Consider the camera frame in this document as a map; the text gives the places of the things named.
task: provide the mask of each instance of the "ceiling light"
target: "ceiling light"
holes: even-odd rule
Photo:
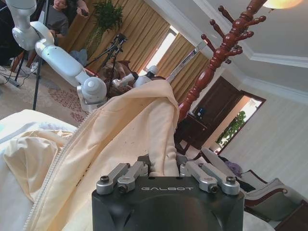
[[[285,9],[295,7],[303,0],[267,0],[263,6],[271,9]]]

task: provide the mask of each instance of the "screw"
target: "screw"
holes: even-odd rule
[[[232,177],[232,176],[228,176],[228,177],[226,178],[226,181],[227,181],[227,183],[229,183],[229,184],[235,184],[236,178],[235,178],[235,177]]]
[[[210,191],[210,193],[217,193],[218,191],[218,187],[215,184],[212,184],[208,187],[208,190]]]
[[[127,193],[127,191],[128,191],[128,187],[127,187],[127,185],[125,185],[125,184],[119,185],[117,189],[119,190],[119,192],[120,192],[121,194]]]
[[[109,176],[101,176],[101,182],[109,182]]]

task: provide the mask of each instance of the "phone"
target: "phone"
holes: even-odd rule
[[[81,9],[81,13],[83,16],[87,17],[89,15],[88,12],[86,12],[84,9]]]

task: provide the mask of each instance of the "silver metal bracket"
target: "silver metal bracket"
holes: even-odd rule
[[[148,166],[142,162],[137,161],[128,172],[117,179],[117,187],[120,193],[127,193],[135,189],[135,180],[138,176],[147,176],[148,175]]]
[[[118,164],[108,176],[102,176],[101,179],[96,182],[97,194],[106,195],[112,193],[118,178],[127,173],[128,167],[129,164]]]
[[[180,166],[181,176],[190,177],[193,176],[199,182],[199,188],[205,192],[216,193],[218,190],[217,180],[214,177],[207,175],[202,169],[194,162],[188,161],[184,165]]]
[[[238,195],[240,193],[240,184],[236,181],[235,177],[226,176],[224,173],[209,163],[203,164],[201,169],[208,175],[217,179],[218,185],[221,187],[221,190],[225,194]]]

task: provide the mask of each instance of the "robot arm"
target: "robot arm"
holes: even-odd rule
[[[30,15],[36,9],[35,0],[6,0],[15,23],[13,36],[25,50],[35,49],[77,93],[83,110],[92,111],[106,102],[107,87],[96,77],[89,77],[83,66],[62,48],[54,45],[48,28],[40,22],[30,22]]]

